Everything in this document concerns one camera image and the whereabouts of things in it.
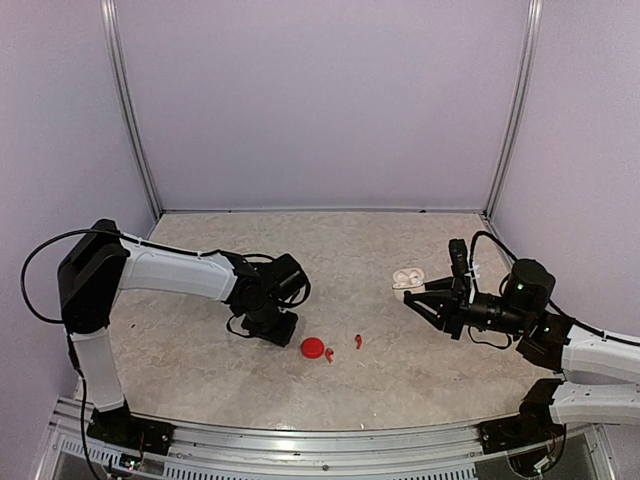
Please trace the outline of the white earbud charging case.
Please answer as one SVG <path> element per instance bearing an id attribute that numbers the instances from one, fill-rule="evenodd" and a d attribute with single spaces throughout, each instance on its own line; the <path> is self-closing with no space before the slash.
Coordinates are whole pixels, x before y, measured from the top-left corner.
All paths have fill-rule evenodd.
<path id="1" fill-rule="evenodd" d="M 394 290 L 421 288 L 425 282 L 424 271 L 420 268 L 403 268 L 392 275 Z"/>

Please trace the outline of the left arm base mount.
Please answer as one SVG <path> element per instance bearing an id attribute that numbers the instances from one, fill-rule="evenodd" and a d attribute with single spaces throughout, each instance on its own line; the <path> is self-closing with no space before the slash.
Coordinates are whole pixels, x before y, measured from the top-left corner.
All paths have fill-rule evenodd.
<path id="1" fill-rule="evenodd" d="M 106 444 L 166 456 L 175 426 L 162 421 L 131 417 L 127 420 L 90 421 L 87 435 Z"/>

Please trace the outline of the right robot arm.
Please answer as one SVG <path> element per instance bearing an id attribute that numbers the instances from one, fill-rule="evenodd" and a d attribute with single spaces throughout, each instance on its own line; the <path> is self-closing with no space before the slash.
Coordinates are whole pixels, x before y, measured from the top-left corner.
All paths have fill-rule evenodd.
<path id="1" fill-rule="evenodd" d="M 471 272 L 406 290 L 403 302 L 437 330 L 458 339 L 466 327 L 510 336 L 529 363 L 554 372 L 529 390 L 511 433 L 523 444 L 571 423 L 639 422 L 639 340 L 616 336 L 561 314 L 551 304 L 554 277 L 537 261 L 516 261 L 501 295 L 481 293 Z"/>

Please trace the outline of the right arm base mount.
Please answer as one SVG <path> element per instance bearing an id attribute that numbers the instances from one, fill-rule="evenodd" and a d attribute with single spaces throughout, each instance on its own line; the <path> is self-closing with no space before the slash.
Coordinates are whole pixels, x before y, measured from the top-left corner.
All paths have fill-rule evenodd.
<path id="1" fill-rule="evenodd" d="M 520 415 L 481 422 L 478 433 L 483 453 L 493 454 L 533 445 L 562 436 L 565 427 L 550 421 L 538 421 Z"/>

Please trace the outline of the red round charging case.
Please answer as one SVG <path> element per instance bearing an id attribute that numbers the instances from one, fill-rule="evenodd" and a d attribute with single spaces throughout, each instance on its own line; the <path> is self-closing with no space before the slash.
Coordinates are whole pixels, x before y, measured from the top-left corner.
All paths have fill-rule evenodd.
<path id="1" fill-rule="evenodd" d="M 324 355 L 324 342 L 316 337 L 309 337 L 302 341 L 301 353 L 307 359 L 318 359 Z"/>

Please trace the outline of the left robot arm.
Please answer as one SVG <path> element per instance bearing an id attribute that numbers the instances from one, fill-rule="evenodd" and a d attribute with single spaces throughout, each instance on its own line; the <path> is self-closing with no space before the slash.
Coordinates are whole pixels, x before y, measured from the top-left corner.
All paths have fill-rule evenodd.
<path id="1" fill-rule="evenodd" d="M 101 219 L 79 232 L 58 267 L 62 323 L 79 361 L 102 430 L 121 445 L 140 434 L 126 397 L 108 332 L 112 307 L 123 291 L 205 298 L 226 305 L 249 338 L 289 344 L 311 282 L 290 254 L 191 251 L 153 244 Z"/>

